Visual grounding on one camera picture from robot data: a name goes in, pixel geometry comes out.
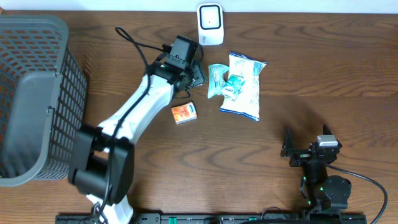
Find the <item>teal snack packet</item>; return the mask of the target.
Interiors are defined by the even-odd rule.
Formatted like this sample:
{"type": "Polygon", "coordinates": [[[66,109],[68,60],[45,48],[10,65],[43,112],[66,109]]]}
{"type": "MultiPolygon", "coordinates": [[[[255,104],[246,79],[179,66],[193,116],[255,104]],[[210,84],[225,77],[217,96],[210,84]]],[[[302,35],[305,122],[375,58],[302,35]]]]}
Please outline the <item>teal snack packet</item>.
{"type": "Polygon", "coordinates": [[[222,94],[225,85],[224,75],[229,71],[229,67],[223,64],[211,64],[208,66],[208,98],[222,94]]]}

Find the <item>orange small snack box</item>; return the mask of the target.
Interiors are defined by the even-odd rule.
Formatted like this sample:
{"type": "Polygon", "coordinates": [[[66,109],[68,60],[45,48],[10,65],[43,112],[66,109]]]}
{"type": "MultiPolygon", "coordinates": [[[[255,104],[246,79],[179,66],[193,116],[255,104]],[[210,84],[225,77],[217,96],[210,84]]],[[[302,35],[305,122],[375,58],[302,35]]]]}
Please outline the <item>orange small snack box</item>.
{"type": "Polygon", "coordinates": [[[192,101],[172,108],[172,114],[176,124],[186,123],[197,119],[197,111],[192,101]]]}

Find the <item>green white small box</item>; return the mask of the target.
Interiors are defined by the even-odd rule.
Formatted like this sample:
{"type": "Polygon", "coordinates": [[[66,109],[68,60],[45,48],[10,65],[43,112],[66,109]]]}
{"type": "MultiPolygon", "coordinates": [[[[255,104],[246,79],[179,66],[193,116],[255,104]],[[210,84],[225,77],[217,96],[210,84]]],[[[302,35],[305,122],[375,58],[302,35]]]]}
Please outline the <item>green white small box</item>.
{"type": "Polygon", "coordinates": [[[221,89],[221,94],[233,101],[238,99],[239,94],[243,90],[245,79],[237,75],[231,75],[224,87],[221,89]]]}

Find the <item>white blue snack bag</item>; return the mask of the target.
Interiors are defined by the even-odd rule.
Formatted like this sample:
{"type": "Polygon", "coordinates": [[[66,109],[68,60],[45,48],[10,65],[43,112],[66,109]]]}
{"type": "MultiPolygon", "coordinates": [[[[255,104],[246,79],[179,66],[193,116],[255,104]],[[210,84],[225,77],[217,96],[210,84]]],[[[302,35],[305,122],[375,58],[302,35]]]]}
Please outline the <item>white blue snack bag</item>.
{"type": "Polygon", "coordinates": [[[265,61],[258,61],[236,52],[229,53],[228,78],[231,75],[243,77],[245,84],[236,101],[224,96],[223,104],[220,107],[221,112],[243,115],[254,121],[260,120],[259,77],[266,65],[265,61]]]}

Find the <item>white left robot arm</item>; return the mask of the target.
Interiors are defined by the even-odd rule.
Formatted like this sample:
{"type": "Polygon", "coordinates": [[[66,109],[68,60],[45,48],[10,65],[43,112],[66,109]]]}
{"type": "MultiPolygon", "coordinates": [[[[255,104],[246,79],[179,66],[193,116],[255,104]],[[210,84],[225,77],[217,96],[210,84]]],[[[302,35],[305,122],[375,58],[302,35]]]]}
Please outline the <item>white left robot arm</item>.
{"type": "Polygon", "coordinates": [[[127,192],[134,175],[134,146],[156,114],[178,92],[201,85],[201,60],[167,57],[145,71],[136,92],[99,126],[82,126],[76,133],[68,181],[92,202],[81,223],[129,223],[134,210],[127,192]]]}

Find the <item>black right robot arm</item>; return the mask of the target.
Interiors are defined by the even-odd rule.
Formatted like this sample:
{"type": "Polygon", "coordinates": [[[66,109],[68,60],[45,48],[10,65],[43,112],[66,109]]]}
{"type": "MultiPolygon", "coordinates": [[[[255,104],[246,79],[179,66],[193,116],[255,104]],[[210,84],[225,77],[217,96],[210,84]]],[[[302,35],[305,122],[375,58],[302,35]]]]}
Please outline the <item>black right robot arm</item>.
{"type": "Polygon", "coordinates": [[[337,159],[341,148],[342,144],[327,125],[308,149],[297,149],[290,130],[285,130],[280,155],[290,159],[291,167],[303,170],[300,191],[309,204],[309,208],[302,212],[306,219],[322,213],[339,214],[348,208],[351,182],[339,175],[328,175],[326,168],[337,159]]]}

